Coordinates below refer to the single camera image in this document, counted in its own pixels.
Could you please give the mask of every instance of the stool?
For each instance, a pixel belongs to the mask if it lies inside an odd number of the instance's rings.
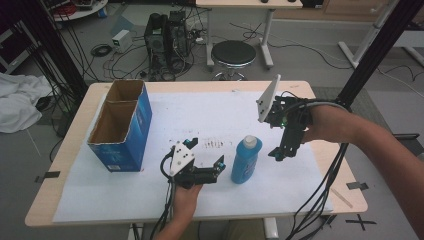
[[[238,75],[241,77],[238,81],[245,81],[246,77],[235,70],[250,65],[255,58],[255,49],[247,43],[232,40],[220,42],[212,48],[212,60],[227,69],[216,74],[213,79],[219,77],[219,80],[231,81],[234,75]]]

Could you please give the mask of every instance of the white cloth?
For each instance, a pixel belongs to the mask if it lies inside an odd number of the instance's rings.
[[[52,88],[47,79],[0,73],[0,132],[13,133],[36,123],[42,114],[35,108]]]

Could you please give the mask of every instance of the blue cardboard box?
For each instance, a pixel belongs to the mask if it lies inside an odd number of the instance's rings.
[[[110,172],[140,171],[152,110],[142,80],[115,80],[87,144]]]

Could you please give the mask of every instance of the human hand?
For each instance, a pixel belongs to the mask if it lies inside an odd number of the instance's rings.
[[[197,206],[197,197],[203,185],[194,185],[190,189],[177,186],[174,199],[174,219],[190,222]]]
[[[313,124],[303,136],[302,143],[325,140],[337,143],[355,143],[357,130],[364,119],[331,106],[316,106],[310,109]]]

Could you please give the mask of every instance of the black stool seat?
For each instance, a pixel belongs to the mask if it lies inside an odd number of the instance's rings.
[[[255,57],[255,49],[242,41],[223,41],[212,48],[212,58],[229,67],[244,67]]]

